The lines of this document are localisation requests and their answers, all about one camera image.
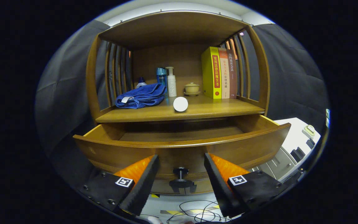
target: white pump bottle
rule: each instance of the white pump bottle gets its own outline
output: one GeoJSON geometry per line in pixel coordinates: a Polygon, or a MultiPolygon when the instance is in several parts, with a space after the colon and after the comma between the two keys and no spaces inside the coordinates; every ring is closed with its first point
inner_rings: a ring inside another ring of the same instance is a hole
{"type": "Polygon", "coordinates": [[[173,75],[173,67],[165,67],[169,71],[167,76],[168,97],[176,96],[176,78],[173,75]]]}

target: blue bottle cap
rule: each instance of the blue bottle cap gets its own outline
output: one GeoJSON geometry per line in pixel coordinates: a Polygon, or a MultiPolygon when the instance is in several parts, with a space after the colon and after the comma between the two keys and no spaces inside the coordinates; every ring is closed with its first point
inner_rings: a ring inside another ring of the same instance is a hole
{"type": "Polygon", "coordinates": [[[167,70],[165,68],[157,68],[157,75],[166,75],[167,70]]]}

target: saucer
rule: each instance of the saucer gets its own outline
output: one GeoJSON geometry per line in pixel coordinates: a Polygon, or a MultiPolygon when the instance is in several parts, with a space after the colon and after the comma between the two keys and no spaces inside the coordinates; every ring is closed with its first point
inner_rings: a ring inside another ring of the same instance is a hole
{"type": "Polygon", "coordinates": [[[197,95],[199,95],[200,93],[201,93],[201,91],[200,92],[183,92],[184,94],[186,94],[186,95],[188,95],[188,96],[197,96],[197,95]]]}

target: book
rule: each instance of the book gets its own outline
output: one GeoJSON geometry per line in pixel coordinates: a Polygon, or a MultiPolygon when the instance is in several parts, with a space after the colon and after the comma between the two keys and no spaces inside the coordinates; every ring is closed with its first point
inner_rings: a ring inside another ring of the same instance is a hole
{"type": "Polygon", "coordinates": [[[204,95],[213,98],[222,98],[220,60],[217,47],[209,47],[201,54],[203,67],[203,91],[204,95]]]}
{"type": "Polygon", "coordinates": [[[237,63],[236,56],[232,49],[227,49],[227,60],[229,63],[229,76],[230,76],[230,98],[237,98],[237,63]]]}
{"type": "Polygon", "coordinates": [[[227,52],[225,48],[218,47],[220,60],[220,74],[222,77],[222,99],[230,98],[230,75],[229,75],[229,61],[227,59],[227,52]]]}

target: floor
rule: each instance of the floor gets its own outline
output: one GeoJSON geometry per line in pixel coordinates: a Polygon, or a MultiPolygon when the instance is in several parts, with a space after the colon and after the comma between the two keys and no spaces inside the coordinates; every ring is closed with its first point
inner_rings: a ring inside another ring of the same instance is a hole
{"type": "Polygon", "coordinates": [[[203,221],[229,221],[228,217],[226,219],[223,217],[219,206],[211,202],[216,202],[214,193],[185,196],[150,194],[140,216],[144,218],[148,215],[155,216],[158,217],[162,223],[169,224],[180,224],[188,221],[193,221],[194,223],[203,221]],[[184,214],[179,207],[181,203],[183,203],[181,208],[185,210],[188,215],[184,214]]]}

